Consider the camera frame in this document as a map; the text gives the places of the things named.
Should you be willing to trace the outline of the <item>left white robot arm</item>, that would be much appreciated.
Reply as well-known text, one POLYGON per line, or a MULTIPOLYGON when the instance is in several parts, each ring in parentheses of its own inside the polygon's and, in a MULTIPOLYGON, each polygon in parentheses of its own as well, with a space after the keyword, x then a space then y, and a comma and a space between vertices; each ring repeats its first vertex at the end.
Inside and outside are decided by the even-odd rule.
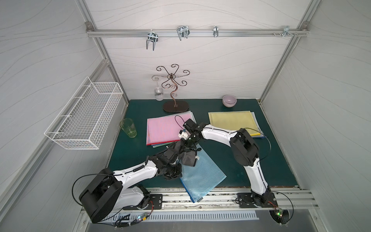
POLYGON ((116 171, 105 168, 95 174, 78 197, 91 222, 103 221, 114 209, 146 207, 150 194, 144 187, 136 184, 157 176, 164 176, 166 179, 180 177, 179 159, 184 148, 181 141, 178 141, 136 166, 116 171))

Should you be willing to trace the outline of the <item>yellow mesh document bag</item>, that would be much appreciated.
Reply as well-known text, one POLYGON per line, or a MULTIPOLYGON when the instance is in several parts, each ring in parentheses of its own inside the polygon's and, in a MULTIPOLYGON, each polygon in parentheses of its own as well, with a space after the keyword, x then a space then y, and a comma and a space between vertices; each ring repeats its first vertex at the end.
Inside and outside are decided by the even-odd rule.
POLYGON ((244 128, 251 136, 260 134, 251 111, 209 112, 208 116, 210 124, 214 127, 230 131, 237 131, 244 128))

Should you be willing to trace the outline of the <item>white mesh document bag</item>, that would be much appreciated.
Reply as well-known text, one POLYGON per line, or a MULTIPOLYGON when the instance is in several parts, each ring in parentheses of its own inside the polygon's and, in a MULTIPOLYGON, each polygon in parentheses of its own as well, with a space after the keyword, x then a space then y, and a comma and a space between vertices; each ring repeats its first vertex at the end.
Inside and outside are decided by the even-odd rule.
POLYGON ((263 131, 262 131, 262 129, 261 129, 260 126, 259 126, 259 123, 258 123, 258 121, 257 121, 257 118, 256 118, 255 113, 251 111, 251 114, 252 114, 252 117, 253 117, 253 119, 254 119, 254 122, 255 122, 255 124, 256 124, 256 126, 257 126, 257 130, 258 130, 259 133, 260 133, 259 135, 253 135, 252 137, 253 137, 253 138, 264 138, 265 135, 263 135, 263 131))

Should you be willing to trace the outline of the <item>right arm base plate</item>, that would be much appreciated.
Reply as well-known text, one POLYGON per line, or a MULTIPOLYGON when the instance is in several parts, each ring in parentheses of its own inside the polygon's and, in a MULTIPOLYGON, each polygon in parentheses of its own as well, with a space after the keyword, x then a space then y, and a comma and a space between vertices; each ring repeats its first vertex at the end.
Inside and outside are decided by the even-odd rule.
POLYGON ((237 193, 235 203, 239 208, 274 208, 278 207, 276 198, 272 192, 259 195, 253 192, 237 193))

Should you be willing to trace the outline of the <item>grey microfibre cloth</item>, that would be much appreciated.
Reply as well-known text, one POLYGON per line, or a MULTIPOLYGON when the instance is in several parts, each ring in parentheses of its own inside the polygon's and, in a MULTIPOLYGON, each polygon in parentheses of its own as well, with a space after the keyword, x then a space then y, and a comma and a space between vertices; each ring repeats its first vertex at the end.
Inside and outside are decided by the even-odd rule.
POLYGON ((189 151, 184 151, 179 154, 179 159, 182 165, 194 167, 197 161, 200 159, 198 152, 201 151, 201 148, 191 149, 189 151))

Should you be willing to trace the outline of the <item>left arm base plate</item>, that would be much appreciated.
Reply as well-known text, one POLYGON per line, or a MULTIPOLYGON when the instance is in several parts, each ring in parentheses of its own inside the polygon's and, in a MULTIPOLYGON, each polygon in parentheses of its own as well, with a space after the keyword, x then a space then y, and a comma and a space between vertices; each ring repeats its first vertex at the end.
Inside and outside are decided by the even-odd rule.
POLYGON ((124 210, 155 210, 162 209, 162 194, 149 194, 145 195, 142 201, 136 206, 126 206, 124 210))

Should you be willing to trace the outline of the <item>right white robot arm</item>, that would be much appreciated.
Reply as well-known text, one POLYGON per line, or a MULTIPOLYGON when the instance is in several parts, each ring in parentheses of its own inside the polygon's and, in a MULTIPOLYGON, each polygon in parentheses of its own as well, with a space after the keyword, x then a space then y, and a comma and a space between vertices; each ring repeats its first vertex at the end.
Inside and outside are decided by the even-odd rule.
POLYGON ((231 148, 235 160, 244 167, 251 184, 252 194, 267 196, 271 189, 260 167, 259 146, 245 128, 227 130, 210 124, 197 124, 189 119, 183 124, 185 130, 179 133, 181 138, 179 153, 196 152, 200 140, 212 140, 231 148))

